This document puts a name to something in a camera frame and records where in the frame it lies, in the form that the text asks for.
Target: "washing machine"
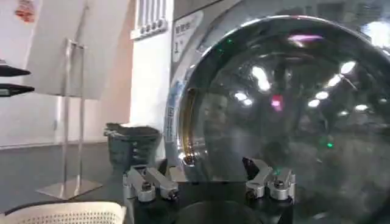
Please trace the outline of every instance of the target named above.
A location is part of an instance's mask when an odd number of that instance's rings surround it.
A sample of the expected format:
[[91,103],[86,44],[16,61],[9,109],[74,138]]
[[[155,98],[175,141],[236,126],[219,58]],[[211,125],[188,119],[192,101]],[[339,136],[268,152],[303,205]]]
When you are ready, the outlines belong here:
[[390,1],[180,1],[165,116],[170,166],[296,175],[296,223],[389,223]]

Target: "trash bin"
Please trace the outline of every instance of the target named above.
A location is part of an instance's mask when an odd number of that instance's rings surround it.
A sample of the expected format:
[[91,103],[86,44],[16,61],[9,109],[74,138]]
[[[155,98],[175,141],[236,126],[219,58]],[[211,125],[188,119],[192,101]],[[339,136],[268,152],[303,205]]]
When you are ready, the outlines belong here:
[[147,164],[161,138],[151,127],[123,127],[108,123],[104,130],[108,137],[110,163],[114,172],[126,172],[134,165]]

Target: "metal stand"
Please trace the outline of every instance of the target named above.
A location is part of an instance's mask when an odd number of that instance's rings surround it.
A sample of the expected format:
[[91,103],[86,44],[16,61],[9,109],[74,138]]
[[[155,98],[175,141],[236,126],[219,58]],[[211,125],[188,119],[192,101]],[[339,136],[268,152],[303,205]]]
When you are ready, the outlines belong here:
[[[69,86],[71,84],[72,71],[72,54],[74,48],[82,51],[82,68],[80,73],[80,124],[79,124],[79,150],[78,150],[78,172],[76,178],[68,180],[68,146],[69,146]],[[61,183],[53,184],[48,187],[37,190],[40,193],[50,195],[59,199],[67,200],[78,195],[87,193],[102,186],[100,183],[95,183],[82,179],[82,149],[84,142],[84,117],[85,117],[85,99],[84,91],[84,50],[83,45],[70,39],[66,40],[66,72],[63,81],[63,96],[64,96],[64,114],[63,114],[63,145],[62,145],[62,164],[63,164],[63,180]]]

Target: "metal base plate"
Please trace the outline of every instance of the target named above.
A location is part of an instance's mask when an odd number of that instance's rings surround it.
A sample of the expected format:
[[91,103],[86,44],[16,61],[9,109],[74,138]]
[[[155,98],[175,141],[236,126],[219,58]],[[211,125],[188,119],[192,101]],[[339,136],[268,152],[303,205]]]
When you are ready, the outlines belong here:
[[63,183],[57,183],[37,190],[39,193],[50,195],[62,200],[68,200],[76,196],[85,194],[89,191],[102,187],[101,183],[95,183],[88,180],[81,180],[80,188],[77,189],[77,179],[68,180],[64,186]]

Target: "white sign board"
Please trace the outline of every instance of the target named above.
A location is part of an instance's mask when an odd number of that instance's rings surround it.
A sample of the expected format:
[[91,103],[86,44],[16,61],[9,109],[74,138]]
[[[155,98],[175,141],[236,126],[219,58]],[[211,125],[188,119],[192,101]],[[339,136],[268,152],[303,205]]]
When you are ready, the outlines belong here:
[[203,19],[203,12],[198,11],[176,21],[174,26],[172,60],[178,62],[191,36]]

